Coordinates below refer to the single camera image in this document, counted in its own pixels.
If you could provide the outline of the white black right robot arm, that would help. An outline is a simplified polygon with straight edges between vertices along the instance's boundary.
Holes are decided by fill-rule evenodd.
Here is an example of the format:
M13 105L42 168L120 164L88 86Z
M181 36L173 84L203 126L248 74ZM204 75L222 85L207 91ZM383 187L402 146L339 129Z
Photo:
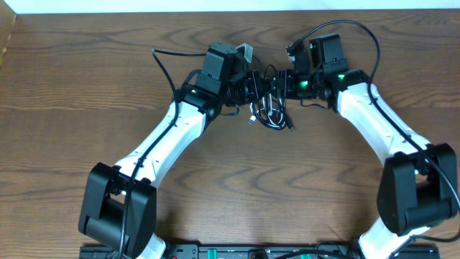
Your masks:
M459 214L456 153L413 131L381 98L372 77L351 70L338 34L288 45L293 69L273 86L286 99L320 99L348 120L383 165L378 219L356 244L361 258L396 258L436 225Z

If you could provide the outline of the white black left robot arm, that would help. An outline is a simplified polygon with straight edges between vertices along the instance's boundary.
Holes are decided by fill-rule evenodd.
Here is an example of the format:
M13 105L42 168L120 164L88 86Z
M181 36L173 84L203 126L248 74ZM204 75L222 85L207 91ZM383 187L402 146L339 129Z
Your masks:
M264 86L250 70L252 46L212 42L203 65L181 86L153 131L113 166L97 163L88 174L78 230L112 248L111 258L161 258L166 243L155 235L157 190L184 149L221 115L261 98Z

